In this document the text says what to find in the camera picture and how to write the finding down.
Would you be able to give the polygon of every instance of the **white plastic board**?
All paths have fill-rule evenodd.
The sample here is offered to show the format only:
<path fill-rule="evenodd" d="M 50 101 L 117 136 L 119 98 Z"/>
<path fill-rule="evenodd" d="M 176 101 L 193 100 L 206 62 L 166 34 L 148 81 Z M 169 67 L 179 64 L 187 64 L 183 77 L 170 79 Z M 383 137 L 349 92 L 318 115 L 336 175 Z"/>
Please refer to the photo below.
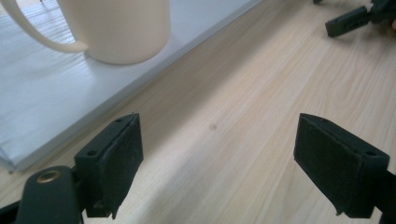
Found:
<path fill-rule="evenodd" d="M 0 165 L 25 169 L 260 0 L 171 0 L 172 34 L 154 58 L 99 63 L 47 49 L 0 16 Z M 51 39 L 72 42 L 54 0 L 24 11 Z"/>

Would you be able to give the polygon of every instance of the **mug handle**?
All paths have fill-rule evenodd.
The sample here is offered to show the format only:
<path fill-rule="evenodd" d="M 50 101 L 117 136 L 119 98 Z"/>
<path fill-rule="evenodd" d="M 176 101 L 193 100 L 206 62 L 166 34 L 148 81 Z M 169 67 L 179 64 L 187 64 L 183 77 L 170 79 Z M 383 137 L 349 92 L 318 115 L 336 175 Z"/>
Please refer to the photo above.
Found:
<path fill-rule="evenodd" d="M 81 41 L 76 41 L 71 44 L 61 44 L 49 40 L 30 23 L 21 12 L 16 0 L 0 0 L 3 8 L 9 14 L 9 16 L 32 38 L 40 42 L 41 44 L 65 53 L 78 53 L 88 49 L 88 45 Z"/>

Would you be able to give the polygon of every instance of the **small dark spot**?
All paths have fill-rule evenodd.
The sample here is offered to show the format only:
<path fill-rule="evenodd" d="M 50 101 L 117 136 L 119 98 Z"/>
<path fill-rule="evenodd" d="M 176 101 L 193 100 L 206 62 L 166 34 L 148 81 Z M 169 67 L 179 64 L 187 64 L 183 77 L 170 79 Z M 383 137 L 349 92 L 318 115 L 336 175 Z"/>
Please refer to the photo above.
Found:
<path fill-rule="evenodd" d="M 217 128 L 218 128 L 218 126 L 216 124 L 209 125 L 209 130 L 210 131 L 215 131 Z"/>

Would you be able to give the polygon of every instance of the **mug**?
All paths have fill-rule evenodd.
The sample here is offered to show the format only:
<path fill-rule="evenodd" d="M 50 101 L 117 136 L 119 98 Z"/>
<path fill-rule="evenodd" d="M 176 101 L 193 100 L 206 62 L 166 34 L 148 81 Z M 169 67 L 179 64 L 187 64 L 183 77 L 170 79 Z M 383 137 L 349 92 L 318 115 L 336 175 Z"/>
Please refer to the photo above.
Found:
<path fill-rule="evenodd" d="M 0 0 L 10 17 L 32 38 L 62 52 L 86 52 L 104 63 L 140 63 L 169 39 L 169 0 L 57 0 L 75 38 L 71 44 L 47 39 L 24 17 L 16 0 Z"/>

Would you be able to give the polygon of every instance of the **wooden table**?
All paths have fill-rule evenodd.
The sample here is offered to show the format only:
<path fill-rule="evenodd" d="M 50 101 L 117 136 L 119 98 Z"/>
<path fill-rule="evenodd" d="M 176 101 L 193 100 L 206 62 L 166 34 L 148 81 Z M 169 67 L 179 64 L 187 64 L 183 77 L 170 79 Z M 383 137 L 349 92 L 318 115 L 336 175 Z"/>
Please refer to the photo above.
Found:
<path fill-rule="evenodd" d="M 145 160 L 115 221 L 377 223 L 336 216 L 296 164 L 299 114 L 332 120 L 391 156 L 396 171 L 396 34 L 369 25 L 336 39 L 324 22 L 361 1 L 265 0 L 139 93 L 23 173 L 0 171 L 0 206 L 26 178 L 74 155 L 113 119 L 138 112 Z"/>

